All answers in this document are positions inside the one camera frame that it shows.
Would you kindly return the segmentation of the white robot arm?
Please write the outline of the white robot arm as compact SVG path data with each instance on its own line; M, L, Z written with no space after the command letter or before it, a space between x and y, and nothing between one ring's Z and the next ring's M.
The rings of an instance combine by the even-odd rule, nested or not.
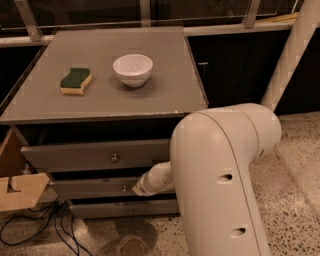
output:
M133 191L176 192L190 256L271 256L249 165L272 152L281 125L247 103L194 112L170 141L170 160L143 174Z

